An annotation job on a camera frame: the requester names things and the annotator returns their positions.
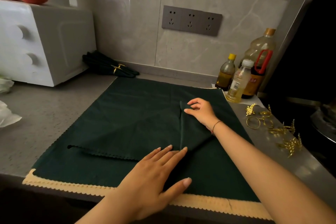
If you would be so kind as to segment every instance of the power socket panel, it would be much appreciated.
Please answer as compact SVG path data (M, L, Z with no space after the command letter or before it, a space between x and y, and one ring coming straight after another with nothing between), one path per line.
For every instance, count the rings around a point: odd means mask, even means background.
M162 28L165 29L217 36L222 20L222 14L168 5L163 6Z

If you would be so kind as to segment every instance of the marble tile wall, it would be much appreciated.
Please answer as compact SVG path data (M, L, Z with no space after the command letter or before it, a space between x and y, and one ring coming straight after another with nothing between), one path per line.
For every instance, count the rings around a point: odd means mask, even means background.
M266 27L276 28L288 0L73 0L94 13L98 50L120 61L217 75L229 53L240 60ZM164 5L223 14L219 35L161 28Z

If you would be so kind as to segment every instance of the gray speckled countertop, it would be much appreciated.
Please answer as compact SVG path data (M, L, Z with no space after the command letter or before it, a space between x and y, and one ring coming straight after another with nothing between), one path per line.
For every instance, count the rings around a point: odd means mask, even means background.
M142 74L138 78L179 85L210 88L209 83L191 82ZM0 128L0 178L16 177L21 182L39 156L97 99L114 76L83 73L56 87L17 82L12 92L0 95L19 122ZM336 179L305 149L287 158L266 128L246 126L246 105L230 103L254 145L283 167L294 173L319 197L336 210ZM273 119L275 126L281 126Z

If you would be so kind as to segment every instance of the metal frame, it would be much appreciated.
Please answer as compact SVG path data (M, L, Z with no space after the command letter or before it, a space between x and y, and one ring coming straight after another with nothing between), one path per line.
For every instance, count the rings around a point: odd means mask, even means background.
M287 8L283 13L279 26L274 35L276 48L268 64L264 81L258 90L259 97L264 97L264 93L267 93L264 92L266 85L272 77L275 68L279 64L287 47L292 41L311 1L313 0L289 0Z

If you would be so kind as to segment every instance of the white bottle cap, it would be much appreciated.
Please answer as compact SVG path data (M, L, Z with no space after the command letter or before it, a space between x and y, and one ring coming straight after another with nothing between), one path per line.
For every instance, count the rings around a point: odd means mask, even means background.
M241 63L244 67L253 67L254 62L252 60L249 59L244 59L243 62Z

